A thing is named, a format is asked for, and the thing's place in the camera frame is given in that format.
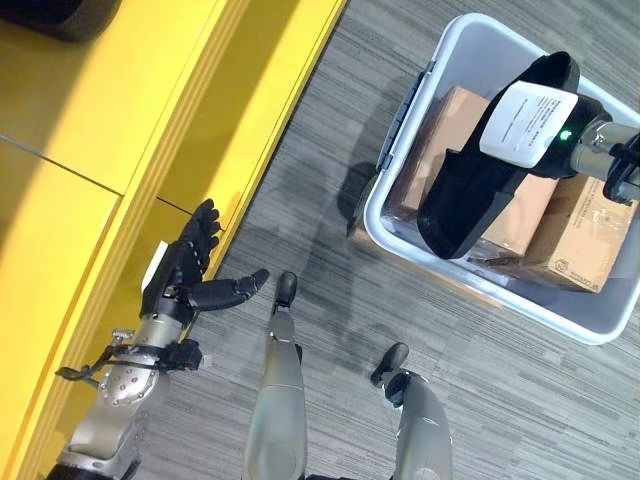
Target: black object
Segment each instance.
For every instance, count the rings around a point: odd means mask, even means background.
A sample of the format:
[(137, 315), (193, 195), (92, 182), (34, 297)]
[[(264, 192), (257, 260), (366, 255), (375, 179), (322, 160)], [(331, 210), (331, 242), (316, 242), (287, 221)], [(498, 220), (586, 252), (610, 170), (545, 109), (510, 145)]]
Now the black object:
[(353, 480), (353, 479), (346, 478), (346, 477), (335, 478), (335, 477), (324, 477), (322, 475), (311, 475), (307, 477), (307, 480)]
[(609, 168), (603, 193), (611, 201), (630, 204), (627, 198), (622, 195), (620, 188), (629, 175), (636, 168), (640, 168), (639, 138), (640, 134), (631, 137), (625, 145), (616, 143), (609, 151), (609, 154), (614, 157), (614, 161)]
[(411, 382), (411, 373), (401, 372), (394, 376), (384, 389), (384, 396), (395, 408), (404, 403), (404, 392)]
[(51, 37), (83, 42), (98, 36), (121, 0), (0, 0), (0, 17)]
[(210, 199), (196, 208), (178, 240), (167, 247), (142, 292), (141, 317), (164, 314), (186, 327), (196, 312), (239, 305), (264, 285), (269, 278), (264, 269), (239, 280), (202, 281), (209, 267), (209, 254), (218, 244), (218, 217)]
[[(553, 178), (576, 174), (569, 160), (580, 135), (571, 136), (569, 141), (557, 136), (531, 170), (481, 152), (480, 137), (504, 92), (513, 83), (525, 81), (576, 92), (579, 79), (578, 65), (568, 53), (538, 58), (489, 103), (464, 148), (460, 152), (447, 150), (442, 168), (418, 213), (420, 234), (437, 256), (445, 259), (463, 256), (509, 204), (528, 173)], [(603, 118), (608, 115), (600, 102), (579, 95), (564, 125), (581, 133), (599, 115)]]
[(72, 467), (70, 465), (57, 464), (49, 475), (47, 480), (112, 480), (111, 477), (105, 477), (99, 473), (90, 472), (81, 468)]
[[(127, 471), (124, 472), (124, 476), (120, 480), (131, 480), (139, 466), (140, 461), (133, 462)], [(51, 472), (49, 472), (46, 480), (113, 480), (113, 478), (105, 477), (99, 473), (83, 470), (71, 465), (63, 465), (59, 463), (53, 467)]]
[(382, 374), (392, 372), (404, 363), (409, 356), (409, 346), (406, 343), (398, 342), (389, 348), (382, 357), (380, 364), (373, 371), (369, 379), (374, 387), (382, 386)]
[[(157, 357), (158, 360), (153, 364), (118, 360), (120, 355), (132, 354), (150, 355)], [(197, 370), (201, 361), (202, 352), (199, 344), (190, 338), (186, 338), (180, 343), (172, 342), (164, 348), (153, 345), (107, 345), (93, 365), (83, 365), (80, 370), (61, 367), (56, 371), (56, 375), (72, 382), (90, 380), (92, 384), (97, 384), (97, 382), (93, 381), (93, 375), (105, 365), (127, 365), (129, 367), (167, 372), (170, 370)]]
[(293, 299), (296, 298), (297, 289), (298, 277), (296, 274), (293, 272), (284, 272), (278, 279), (274, 304), (278, 307), (291, 307)]

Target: black strap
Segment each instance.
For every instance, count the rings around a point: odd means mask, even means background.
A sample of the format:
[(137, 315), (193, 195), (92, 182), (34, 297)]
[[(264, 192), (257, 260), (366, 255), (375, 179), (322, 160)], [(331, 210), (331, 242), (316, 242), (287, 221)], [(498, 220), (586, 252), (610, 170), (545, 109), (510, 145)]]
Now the black strap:
[[(135, 354), (154, 356), (157, 360), (149, 365), (117, 358), (121, 355)], [(56, 372), (56, 375), (70, 381), (88, 380), (105, 365), (126, 365), (165, 372), (169, 370), (197, 370), (201, 360), (202, 352), (200, 352), (198, 342), (190, 338), (180, 343), (172, 342), (164, 348), (140, 344), (107, 345), (93, 365), (83, 365), (80, 370), (62, 367)]]

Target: gray carpet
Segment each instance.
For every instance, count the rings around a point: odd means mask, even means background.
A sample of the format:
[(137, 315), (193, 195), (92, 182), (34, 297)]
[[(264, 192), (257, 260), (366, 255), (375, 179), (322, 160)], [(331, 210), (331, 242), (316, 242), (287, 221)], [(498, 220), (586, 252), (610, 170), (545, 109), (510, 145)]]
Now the gray carpet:
[(277, 274), (300, 278), (309, 473), (391, 475), (399, 414), (368, 382), (402, 339), (452, 428), (456, 480), (637, 480), (638, 308), (622, 336), (587, 347), (509, 311), (416, 280), (345, 239), (395, 109), (445, 25), (480, 11), (638, 101), (637, 0), (353, 0), (344, 12), (225, 259), (221, 275), (267, 267), (249, 303), (203, 316), (193, 337), (213, 367), (173, 375), (137, 478), (240, 478)]

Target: black shoe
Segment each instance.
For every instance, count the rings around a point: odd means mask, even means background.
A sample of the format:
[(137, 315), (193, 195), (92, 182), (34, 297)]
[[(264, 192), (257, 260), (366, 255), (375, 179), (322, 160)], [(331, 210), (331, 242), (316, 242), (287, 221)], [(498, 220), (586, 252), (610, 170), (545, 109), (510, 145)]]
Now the black shoe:
[(382, 374), (399, 368), (409, 356), (409, 347), (406, 343), (398, 342), (393, 345), (382, 357), (382, 361), (371, 374), (371, 383), (376, 388), (382, 387)]

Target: plastic tub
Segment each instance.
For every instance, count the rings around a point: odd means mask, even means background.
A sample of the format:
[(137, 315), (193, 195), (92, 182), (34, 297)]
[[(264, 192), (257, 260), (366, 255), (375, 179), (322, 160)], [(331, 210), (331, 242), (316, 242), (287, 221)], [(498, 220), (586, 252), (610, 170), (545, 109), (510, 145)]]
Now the plastic tub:
[[(442, 260), (429, 251), (416, 226), (383, 214), (384, 202), (422, 119), (452, 86), (459, 85), (491, 99), (545, 53), (486, 15), (470, 13), (452, 20), (389, 129), (378, 160), (379, 175), (364, 208), (365, 226), (371, 238), (385, 250), (491, 297), (579, 342), (598, 345), (620, 335), (640, 294), (638, 215), (604, 289), (592, 294), (510, 279), (478, 268), (465, 258)], [(599, 99), (615, 121), (640, 125), (638, 113), (584, 77), (580, 79), (579, 91)]]

